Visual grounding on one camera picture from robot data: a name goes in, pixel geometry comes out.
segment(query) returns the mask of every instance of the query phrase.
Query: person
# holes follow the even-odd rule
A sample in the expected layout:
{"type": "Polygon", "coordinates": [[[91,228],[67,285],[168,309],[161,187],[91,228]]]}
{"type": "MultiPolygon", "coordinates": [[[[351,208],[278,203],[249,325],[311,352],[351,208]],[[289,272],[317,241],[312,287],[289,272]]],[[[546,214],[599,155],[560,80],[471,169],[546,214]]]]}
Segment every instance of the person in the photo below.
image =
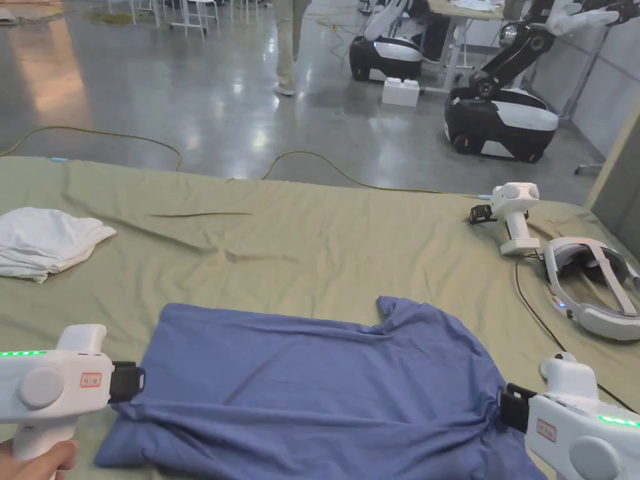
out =
{"type": "Polygon", "coordinates": [[[278,30],[278,83],[276,93],[290,97],[296,93],[293,65],[298,59],[302,18],[311,0],[273,0],[278,30]]]}
{"type": "Polygon", "coordinates": [[[442,47],[447,39],[451,18],[433,13],[428,2],[414,1],[409,8],[409,16],[422,19],[426,23],[426,35],[419,33],[412,37],[422,51],[422,56],[430,63],[439,63],[442,47]]]}
{"type": "Polygon", "coordinates": [[[12,457],[13,439],[0,444],[0,480],[65,480],[64,472],[75,465],[78,443],[75,440],[58,442],[51,450],[31,460],[12,457]]]}

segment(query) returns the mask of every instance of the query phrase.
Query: yellow extension cord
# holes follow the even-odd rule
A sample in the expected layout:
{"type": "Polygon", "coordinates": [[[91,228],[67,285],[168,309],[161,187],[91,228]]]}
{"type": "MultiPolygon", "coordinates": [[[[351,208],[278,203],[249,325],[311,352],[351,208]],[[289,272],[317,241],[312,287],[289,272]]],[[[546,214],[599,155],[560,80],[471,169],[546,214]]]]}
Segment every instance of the yellow extension cord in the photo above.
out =
{"type": "MultiPolygon", "coordinates": [[[[108,136],[124,137],[124,138],[135,138],[137,140],[150,141],[152,143],[156,143],[157,145],[162,145],[163,147],[166,147],[166,148],[172,150],[173,152],[175,152],[176,155],[178,155],[178,163],[175,165],[174,171],[177,172],[178,169],[180,168],[180,166],[182,165],[182,154],[176,148],[174,148],[171,145],[169,145],[167,143],[164,143],[162,141],[153,140],[152,138],[141,137],[141,136],[138,136],[138,135],[130,135],[128,133],[103,132],[101,130],[83,129],[83,128],[80,128],[80,127],[67,127],[67,126],[64,126],[64,125],[50,125],[48,127],[39,127],[39,128],[37,128],[35,130],[32,130],[29,133],[27,133],[25,136],[23,136],[20,139],[20,141],[18,141],[18,143],[16,143],[13,147],[9,148],[9,150],[7,150],[6,152],[2,152],[0,154],[0,157],[5,157],[5,156],[13,153],[22,144],[23,141],[28,139],[34,133],[41,132],[43,130],[73,130],[73,131],[76,131],[76,132],[95,133],[95,134],[98,134],[98,135],[108,135],[108,136]]],[[[278,160],[280,160],[281,158],[286,157],[287,155],[292,155],[292,154],[308,154],[308,155],[313,155],[315,157],[321,158],[322,160],[327,162],[329,165],[331,165],[343,177],[345,177],[346,179],[349,179],[351,182],[353,182],[355,184],[358,184],[358,185],[366,187],[366,188],[373,188],[375,190],[385,190],[385,191],[405,191],[405,192],[417,192],[417,193],[446,193],[446,192],[437,191],[437,190],[425,190],[425,189],[418,189],[418,188],[392,188],[392,187],[378,187],[378,186],[375,186],[375,185],[369,185],[369,184],[366,184],[364,182],[360,182],[360,181],[354,179],[353,177],[350,177],[349,175],[344,173],[342,170],[340,170],[340,168],[338,168],[327,157],[322,156],[321,154],[317,154],[315,152],[310,152],[309,150],[292,150],[290,152],[286,152],[286,153],[283,153],[282,155],[278,156],[273,162],[271,162],[271,165],[269,165],[269,169],[267,170],[267,173],[265,173],[262,176],[261,180],[266,180],[266,178],[269,176],[269,174],[271,173],[273,167],[276,165],[278,160]]]]}

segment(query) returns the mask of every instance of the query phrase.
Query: blue t-shirt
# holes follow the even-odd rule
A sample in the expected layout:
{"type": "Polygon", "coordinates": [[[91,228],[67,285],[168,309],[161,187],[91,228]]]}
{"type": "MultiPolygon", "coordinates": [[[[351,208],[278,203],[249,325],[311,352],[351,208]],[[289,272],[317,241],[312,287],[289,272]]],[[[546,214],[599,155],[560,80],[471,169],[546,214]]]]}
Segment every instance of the blue t-shirt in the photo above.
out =
{"type": "Polygon", "coordinates": [[[100,467],[224,479],[545,480],[498,420],[504,380],[428,304],[380,297],[379,326],[167,305],[100,467]]]}

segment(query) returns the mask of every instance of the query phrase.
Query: white sneaker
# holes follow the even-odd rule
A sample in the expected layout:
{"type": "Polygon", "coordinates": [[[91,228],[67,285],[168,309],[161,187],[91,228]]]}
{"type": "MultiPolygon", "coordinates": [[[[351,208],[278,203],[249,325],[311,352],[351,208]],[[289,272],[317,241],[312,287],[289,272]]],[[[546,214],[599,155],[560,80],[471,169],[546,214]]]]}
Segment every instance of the white sneaker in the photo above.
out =
{"type": "Polygon", "coordinates": [[[284,88],[279,83],[274,85],[273,91],[276,92],[276,93],[279,93],[280,95],[285,95],[286,97],[291,97],[291,96],[296,94],[296,92],[294,90],[288,90],[287,88],[284,88]]]}

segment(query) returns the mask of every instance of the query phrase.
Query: vr headset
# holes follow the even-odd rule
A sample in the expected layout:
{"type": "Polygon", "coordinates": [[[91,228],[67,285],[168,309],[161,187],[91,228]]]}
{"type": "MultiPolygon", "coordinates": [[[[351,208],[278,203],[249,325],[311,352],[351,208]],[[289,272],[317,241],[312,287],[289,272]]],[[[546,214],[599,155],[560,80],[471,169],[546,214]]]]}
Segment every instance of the vr headset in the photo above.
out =
{"type": "Polygon", "coordinates": [[[547,275],[553,293],[565,304],[567,317],[597,335],[616,340],[640,339],[640,316],[622,288],[631,279],[640,294],[640,276],[615,250],[589,238],[563,237],[549,241],[544,250],[547,275]],[[559,277],[577,266],[594,283],[607,285],[618,310],[577,303],[562,290],[559,277]]]}

